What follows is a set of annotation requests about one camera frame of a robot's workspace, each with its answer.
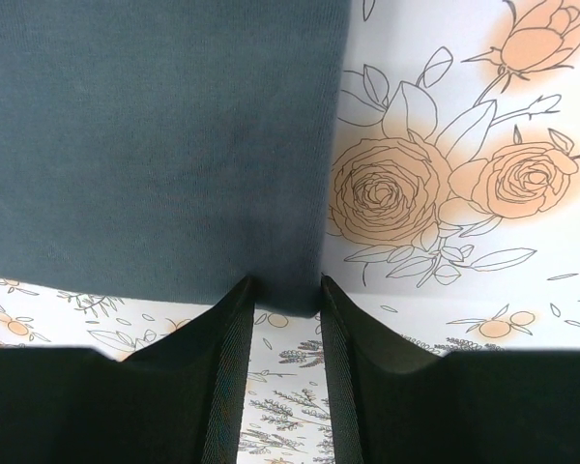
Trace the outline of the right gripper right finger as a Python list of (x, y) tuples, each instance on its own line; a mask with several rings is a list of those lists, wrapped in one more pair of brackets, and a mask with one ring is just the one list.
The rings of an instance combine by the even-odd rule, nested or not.
[(321, 281), (339, 463), (580, 463), (580, 350), (437, 356)]

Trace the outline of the dark blue-grey t-shirt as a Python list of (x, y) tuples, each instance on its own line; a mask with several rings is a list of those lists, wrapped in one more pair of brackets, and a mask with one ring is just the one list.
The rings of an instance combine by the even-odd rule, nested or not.
[(0, 1), (0, 277), (320, 299), (346, 1)]

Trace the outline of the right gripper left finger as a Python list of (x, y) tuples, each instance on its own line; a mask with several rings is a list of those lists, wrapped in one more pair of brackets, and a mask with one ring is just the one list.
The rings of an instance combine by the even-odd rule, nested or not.
[(0, 348), (0, 463), (233, 463), (255, 285), (117, 362), (89, 348)]

